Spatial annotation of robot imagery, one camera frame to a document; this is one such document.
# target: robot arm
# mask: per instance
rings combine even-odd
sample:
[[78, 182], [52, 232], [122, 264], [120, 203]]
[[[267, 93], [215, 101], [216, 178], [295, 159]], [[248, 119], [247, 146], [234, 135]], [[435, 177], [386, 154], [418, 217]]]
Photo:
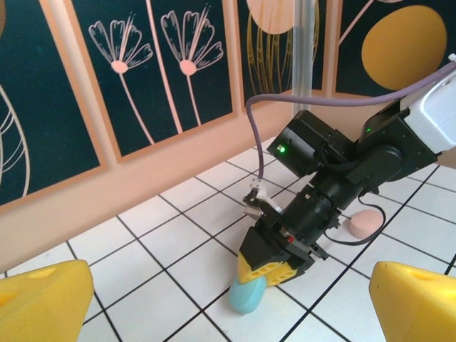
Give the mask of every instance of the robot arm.
[[239, 250], [238, 281], [265, 276], [277, 285], [303, 274], [314, 257], [328, 257], [316, 241], [339, 227], [353, 200], [437, 161], [456, 146], [456, 72], [391, 103], [366, 121], [357, 141], [307, 110], [296, 114], [268, 151], [309, 183], [284, 209], [257, 180], [244, 198], [257, 219]]

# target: blue soap bar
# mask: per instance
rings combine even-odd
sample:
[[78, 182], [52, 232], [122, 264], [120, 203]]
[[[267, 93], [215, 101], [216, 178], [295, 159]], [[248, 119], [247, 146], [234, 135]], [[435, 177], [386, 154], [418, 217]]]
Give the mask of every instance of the blue soap bar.
[[266, 290], [266, 277], [260, 276], [246, 284], [240, 284], [236, 279], [229, 289], [229, 302], [232, 308], [240, 314], [250, 314], [258, 307]]

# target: floor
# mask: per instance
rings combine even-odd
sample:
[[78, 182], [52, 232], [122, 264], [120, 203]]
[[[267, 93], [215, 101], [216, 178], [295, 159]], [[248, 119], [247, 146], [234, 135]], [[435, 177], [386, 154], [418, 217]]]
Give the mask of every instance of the floor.
[[[264, 158], [269, 194], [284, 206], [307, 179], [298, 180], [267, 153]], [[346, 247], [320, 238], [329, 259], [267, 289], [254, 313], [236, 314], [227, 291], [236, 274], [237, 250], [253, 223], [243, 215], [241, 200], [256, 171], [252, 148], [6, 275], [86, 260], [95, 296], [80, 342], [384, 341], [368, 293], [377, 261], [439, 273], [450, 268], [456, 276], [450, 266], [456, 252], [456, 171], [432, 165], [382, 186], [381, 196], [364, 198], [388, 216], [372, 244]], [[356, 202], [343, 215], [362, 209]], [[346, 223], [330, 235], [354, 240]]]

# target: transparent plastic pole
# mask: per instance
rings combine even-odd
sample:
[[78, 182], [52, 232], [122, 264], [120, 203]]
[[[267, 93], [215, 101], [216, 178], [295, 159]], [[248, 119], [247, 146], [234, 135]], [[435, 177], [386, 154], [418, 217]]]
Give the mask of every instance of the transparent plastic pole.
[[[293, 27], [293, 95], [310, 96], [312, 92], [312, 66], [314, 59], [314, 27], [316, 0], [294, 1]], [[309, 105], [293, 104], [294, 116]]]

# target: pink soap bar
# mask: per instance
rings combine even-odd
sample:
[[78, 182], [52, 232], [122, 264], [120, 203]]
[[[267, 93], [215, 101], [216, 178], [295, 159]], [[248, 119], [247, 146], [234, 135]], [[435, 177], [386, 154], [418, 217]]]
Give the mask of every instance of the pink soap bar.
[[383, 216], [376, 210], [363, 210], [354, 214], [350, 220], [350, 233], [359, 238], [365, 239], [377, 231], [383, 223]]

